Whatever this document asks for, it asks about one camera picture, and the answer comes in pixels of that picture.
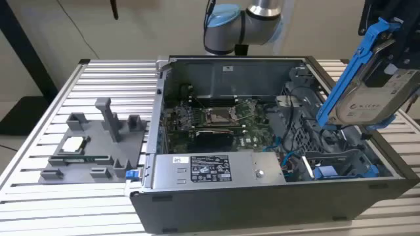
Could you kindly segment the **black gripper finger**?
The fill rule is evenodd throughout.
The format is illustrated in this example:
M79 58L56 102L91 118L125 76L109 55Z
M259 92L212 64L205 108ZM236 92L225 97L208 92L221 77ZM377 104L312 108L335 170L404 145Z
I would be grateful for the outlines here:
M367 78L364 79L365 86L369 88L383 87L396 71L397 67L393 64L377 64L369 69Z

